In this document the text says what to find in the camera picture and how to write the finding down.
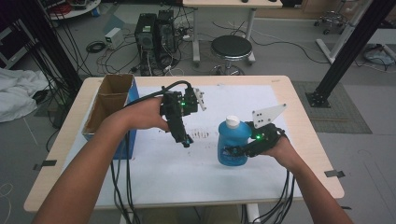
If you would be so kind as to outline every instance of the person's arm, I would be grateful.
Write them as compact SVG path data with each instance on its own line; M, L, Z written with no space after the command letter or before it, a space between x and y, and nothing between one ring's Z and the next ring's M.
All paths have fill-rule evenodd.
M274 157L279 164L293 173L314 223L353 223L286 137L281 137L274 148L262 155Z
M59 177L33 223L88 223L108 166L127 131L153 127L168 131L160 116L161 100L148 99L106 118Z

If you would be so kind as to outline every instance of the forearm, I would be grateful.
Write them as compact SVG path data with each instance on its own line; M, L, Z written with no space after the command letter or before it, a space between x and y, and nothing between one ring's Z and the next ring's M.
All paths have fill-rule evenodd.
M34 223L87 223L117 145L128 128L120 116L104 120L70 162L40 207Z
M299 168L292 172L314 223L352 223L349 216L305 162L302 161Z

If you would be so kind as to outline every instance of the gray carpet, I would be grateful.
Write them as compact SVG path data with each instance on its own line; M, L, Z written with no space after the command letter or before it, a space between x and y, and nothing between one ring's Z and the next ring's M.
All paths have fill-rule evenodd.
M372 133L341 83L328 99L330 108L311 107L306 99L305 93L313 92L318 82L292 83L317 133Z

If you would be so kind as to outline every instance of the white cloth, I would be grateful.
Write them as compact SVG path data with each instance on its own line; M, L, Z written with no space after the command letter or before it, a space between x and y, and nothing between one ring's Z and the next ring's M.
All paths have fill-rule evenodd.
M0 122L23 117L35 109L32 97L48 87L44 74L0 68Z

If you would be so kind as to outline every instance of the black stool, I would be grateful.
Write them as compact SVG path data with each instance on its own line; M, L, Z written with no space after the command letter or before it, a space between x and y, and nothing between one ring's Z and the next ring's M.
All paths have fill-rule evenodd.
M245 74L239 67L231 65L231 62L244 60L251 54L251 44L244 37L222 35L212 41L211 50L214 55L225 60L224 65L216 65L212 71L216 70L218 75L226 76Z

